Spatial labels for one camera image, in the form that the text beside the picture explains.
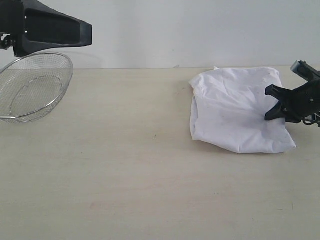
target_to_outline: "white cloth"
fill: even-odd
[[[269,67],[215,68],[196,76],[190,81],[192,139],[239,154],[296,148],[285,119],[265,121],[278,102],[265,95],[271,84],[282,87],[279,72]]]

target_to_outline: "mesh strainer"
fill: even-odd
[[[0,120],[39,120],[65,96],[74,68],[60,53],[35,53],[17,59],[0,72]]]

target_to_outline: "table surface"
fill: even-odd
[[[192,141],[208,70],[76,70],[50,115],[0,122],[0,238],[319,239],[320,129],[287,124],[297,149],[274,155]]]

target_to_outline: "metal basket rim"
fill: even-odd
[[[0,75],[5,71],[7,70],[9,67],[11,67],[13,64],[21,61],[21,60],[24,60],[24,59],[27,59],[27,58],[30,58],[30,57],[33,57],[33,56],[37,56],[37,55],[59,55],[59,56],[62,56],[64,58],[66,58],[67,60],[69,60],[69,62],[71,63],[71,75],[70,75],[70,78],[68,79],[67,81],[67,85],[65,86],[65,89],[63,89],[63,91],[61,91],[61,93],[53,100],[51,101],[50,103],[48,103],[46,106],[44,107],[41,107],[40,109],[37,109],[33,112],[30,112],[30,113],[27,113],[27,114],[23,114],[23,115],[18,115],[18,116],[0,116],[0,120],[1,119],[4,119],[4,120],[14,120],[14,119],[19,119],[19,118],[24,118],[24,117],[27,117],[27,116],[30,116],[30,115],[33,115],[33,114],[36,114],[37,112],[40,112],[41,110],[49,107],[50,105],[52,105],[61,95],[63,94],[66,94],[68,88],[69,88],[69,85],[70,85],[70,82],[71,82],[71,79],[74,75],[74,65],[73,65],[73,62],[71,60],[70,57],[68,57],[67,55],[63,54],[63,53],[59,53],[59,52],[36,52],[36,53],[33,53],[33,54],[30,54],[30,55],[27,55],[27,56],[24,56],[24,57],[20,57],[14,61],[12,61],[11,63],[9,63],[8,65],[6,65],[1,71],[0,71]]]

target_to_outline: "crumpled fabric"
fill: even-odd
[[[190,81],[192,139],[238,154],[295,149],[284,118],[265,120],[278,102],[265,94],[271,84],[282,87],[280,73],[270,67],[215,68],[196,76]]]

